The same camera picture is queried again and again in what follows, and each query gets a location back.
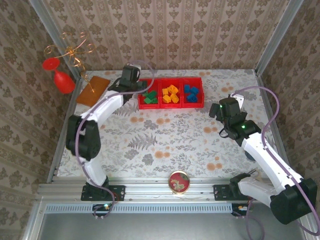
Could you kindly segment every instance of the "table surface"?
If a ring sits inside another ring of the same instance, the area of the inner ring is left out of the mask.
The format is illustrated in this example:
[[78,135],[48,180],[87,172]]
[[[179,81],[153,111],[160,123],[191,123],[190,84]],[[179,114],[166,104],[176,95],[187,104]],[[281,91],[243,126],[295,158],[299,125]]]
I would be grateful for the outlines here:
[[[89,71],[89,79],[99,76],[115,81],[122,71]],[[143,70],[141,79],[150,78]],[[138,109],[137,96],[114,112],[101,126],[101,162],[108,177],[168,178],[174,171],[185,171],[194,178],[231,178],[259,165],[245,156],[244,150],[229,138],[219,137],[223,125],[209,117],[212,103],[226,98],[235,90],[256,86],[252,69],[237,70],[158,70],[159,77],[201,77],[204,108]],[[258,89],[244,91],[242,110],[263,128],[268,122],[266,109]],[[77,104],[75,114],[89,107]],[[276,148],[271,130],[268,142]],[[58,177],[84,176],[76,158],[66,148],[58,169]]]

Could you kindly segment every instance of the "purple cable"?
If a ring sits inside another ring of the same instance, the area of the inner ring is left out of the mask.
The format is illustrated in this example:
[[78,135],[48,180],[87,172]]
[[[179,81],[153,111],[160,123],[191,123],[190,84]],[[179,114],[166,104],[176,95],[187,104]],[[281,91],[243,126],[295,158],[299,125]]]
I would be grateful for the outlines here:
[[151,73],[152,73],[152,81],[150,83],[150,85],[143,89],[143,90],[140,90],[140,91],[127,91],[127,92],[117,92],[117,93],[114,93],[114,94],[111,94],[110,96],[107,96],[105,99],[103,99],[102,101],[100,101],[83,119],[82,121],[80,122],[79,124],[79,127],[78,129],[76,130],[76,134],[75,134],[75,157],[76,157],[76,160],[78,161],[78,163],[81,165],[82,167],[82,170],[85,174],[85,176],[88,178],[88,181],[91,182],[91,184],[99,189],[102,189],[102,190],[105,190],[107,191],[111,197],[112,197],[112,205],[110,206],[110,209],[108,211],[108,213],[104,216],[104,217],[107,217],[114,205],[115,205],[115,195],[106,187],[103,187],[103,186],[99,186],[98,184],[96,184],[94,181],[92,181],[92,179],[90,178],[87,170],[85,169],[85,163],[84,162],[81,162],[80,161],[80,156],[79,156],[79,137],[80,137],[80,132],[81,132],[81,128],[82,126],[84,125],[85,121],[89,118],[90,114],[93,113],[101,104],[103,104],[106,100],[110,99],[110,98],[113,98],[115,96],[119,96],[119,95],[132,95],[132,94],[141,94],[141,93],[144,93],[145,91],[147,91],[148,89],[151,88],[151,86],[154,84],[154,81],[155,81],[155,71],[153,70],[153,68],[148,64],[146,63],[145,61],[142,61],[142,60],[135,60],[133,63],[143,63],[145,64],[146,66],[148,66],[148,68],[150,69]]
[[[250,234],[250,231],[249,231],[249,219],[252,219],[252,220],[255,220],[256,223],[259,225],[259,227],[261,228],[261,232],[262,232],[262,237],[261,237],[261,240],[264,240],[265,239],[265,236],[266,236],[266,231],[265,231],[265,228],[264,228],[264,225],[262,224],[262,222],[260,220],[258,220],[257,218],[255,218],[254,216],[250,216],[249,215],[249,210],[253,204],[253,201],[255,199],[251,199],[250,202],[249,202],[249,205],[247,207],[247,210],[246,210],[246,215],[245,215],[245,227],[246,227],[246,231],[248,233],[248,236],[250,238],[250,240],[253,240],[253,238],[251,237],[251,234]],[[240,213],[234,211],[233,213],[235,213],[236,215],[238,215],[239,217],[243,217]]]
[[265,138],[265,134],[266,134],[266,131],[267,131],[267,127],[269,127],[269,125],[271,124],[271,122],[273,120],[276,119],[278,113],[279,113],[279,109],[280,109],[280,103],[279,103],[279,99],[277,97],[277,95],[271,91],[269,88],[266,88],[264,86],[248,86],[248,87],[245,87],[241,90],[238,90],[238,91],[235,91],[231,97],[233,95],[236,95],[238,93],[241,93],[245,90],[249,90],[249,89],[262,89],[262,90],[265,90],[267,92],[269,92],[274,98],[275,98],[275,102],[276,102],[276,110],[275,110],[275,114],[273,115],[273,117],[268,121],[268,123],[264,126],[263,130],[262,130],[262,134],[261,134],[261,138],[262,138],[262,144],[263,146],[265,147],[265,150],[267,151],[267,153],[273,158],[273,160],[280,166],[280,168],[287,174],[287,176],[289,178],[291,178],[291,180],[293,181],[293,183],[296,185],[296,187],[299,189],[300,193],[302,194],[304,200],[306,201],[306,203],[308,204],[308,206],[310,207],[311,209],[311,212],[313,213],[313,216],[315,218],[315,221],[316,221],[316,225],[317,225],[317,232],[312,232],[310,231],[309,229],[307,229],[306,227],[302,226],[302,224],[300,222],[297,221],[297,224],[304,230],[306,231],[307,233],[313,235],[313,236],[320,236],[320,219],[319,219],[319,216],[314,208],[314,206],[312,205],[311,201],[309,200],[309,198],[307,197],[307,195],[305,194],[304,190],[301,188],[301,186],[299,185],[298,181],[290,174],[290,172],[288,171],[288,169],[282,165],[282,163],[273,155],[273,153],[269,150],[267,146],[267,143],[266,143],[266,138]]

